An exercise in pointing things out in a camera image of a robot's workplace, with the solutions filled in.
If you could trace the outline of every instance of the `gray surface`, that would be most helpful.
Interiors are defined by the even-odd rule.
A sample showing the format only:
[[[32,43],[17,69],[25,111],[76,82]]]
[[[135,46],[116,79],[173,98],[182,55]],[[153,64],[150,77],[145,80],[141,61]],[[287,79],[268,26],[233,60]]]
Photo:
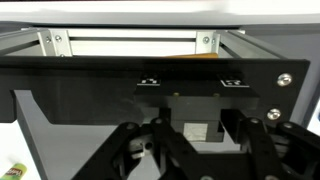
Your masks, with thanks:
[[[252,35],[287,51],[287,54],[291,54],[292,58],[310,60],[309,71],[290,119],[293,122],[302,123],[320,78],[319,26],[302,26],[300,28],[293,26],[292,29],[290,26],[261,26],[260,28],[249,27],[247,29],[247,35]]]
[[[30,134],[26,131],[23,131],[23,134],[29,136],[26,138],[28,145],[36,149],[33,153],[37,153],[36,156],[39,156],[45,171],[41,179],[71,179],[115,129],[115,126],[50,124],[34,101],[31,91],[15,92],[25,119],[25,121],[18,119],[18,122],[21,128],[29,129]],[[234,145],[229,136],[225,136],[224,143],[193,143],[193,145],[196,150],[206,152],[239,150],[239,145]],[[157,179],[159,172],[152,160],[152,157],[143,159],[129,179]]]

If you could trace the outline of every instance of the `metal frame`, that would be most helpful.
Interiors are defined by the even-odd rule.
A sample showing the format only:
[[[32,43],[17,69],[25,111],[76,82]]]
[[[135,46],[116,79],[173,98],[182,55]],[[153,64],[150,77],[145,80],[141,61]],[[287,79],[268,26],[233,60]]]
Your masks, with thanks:
[[[219,58],[286,59],[272,45],[242,32],[241,30],[201,29],[28,28],[0,36],[0,41],[11,42],[2,43],[0,54],[16,56],[173,56],[217,53]],[[12,42],[16,46],[15,49],[11,48]],[[17,48],[22,44],[24,44],[23,49]]]

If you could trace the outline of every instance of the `silver screw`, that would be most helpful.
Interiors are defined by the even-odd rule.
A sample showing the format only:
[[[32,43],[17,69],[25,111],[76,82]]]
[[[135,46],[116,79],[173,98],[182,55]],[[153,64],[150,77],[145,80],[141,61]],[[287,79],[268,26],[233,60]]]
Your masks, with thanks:
[[[281,116],[281,111],[279,109],[270,109],[267,116],[270,120],[277,120]]]
[[[266,176],[265,180],[279,180],[279,178],[277,178],[273,175],[268,175],[268,176]]]
[[[128,124],[127,129],[133,129],[135,125],[133,123]]]
[[[162,119],[157,119],[157,120],[156,120],[156,123],[157,123],[157,124],[161,124],[161,123],[162,123]]]
[[[208,36],[203,38],[203,43],[208,44],[210,41],[210,38]]]
[[[284,123],[283,126],[289,129],[292,128],[292,124],[290,123]]]
[[[200,180],[213,180],[211,176],[202,176]]]
[[[61,42],[62,41],[62,38],[59,35],[56,35],[55,39],[56,39],[57,42]]]
[[[277,83],[278,83],[278,85],[281,86],[281,87],[288,86],[289,84],[292,83],[292,76],[291,76],[291,74],[289,74],[289,73],[281,74],[281,75],[278,77]]]
[[[46,38],[46,42],[47,42],[48,44],[51,43],[51,38],[47,37],[47,38]]]
[[[254,124],[258,124],[259,120],[258,119],[251,119],[251,122],[254,123]]]

